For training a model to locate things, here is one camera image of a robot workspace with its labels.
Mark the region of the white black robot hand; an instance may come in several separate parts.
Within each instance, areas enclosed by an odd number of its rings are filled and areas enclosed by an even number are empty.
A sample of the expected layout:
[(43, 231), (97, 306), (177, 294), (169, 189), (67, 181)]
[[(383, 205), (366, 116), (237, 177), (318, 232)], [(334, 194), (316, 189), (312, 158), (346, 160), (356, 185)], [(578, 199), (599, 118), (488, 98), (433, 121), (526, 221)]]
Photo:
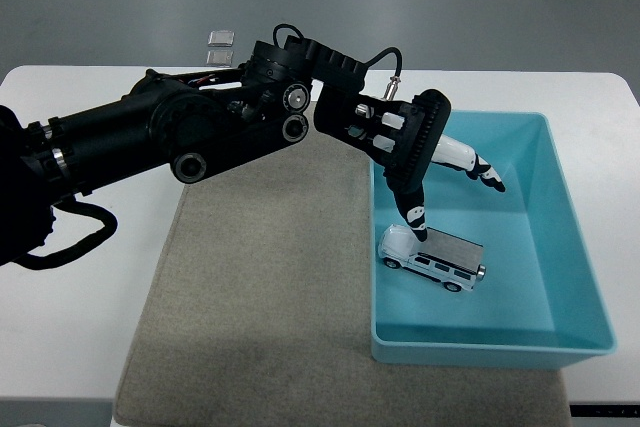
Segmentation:
[[(494, 167), (469, 145), (454, 138), (442, 135), (437, 143), (431, 163), (463, 171), (471, 180), (480, 180), (484, 185), (498, 192), (506, 187)], [(425, 200), (422, 181), (414, 187), (403, 188), (394, 193), (399, 213), (418, 241), (427, 240), (425, 219)]]

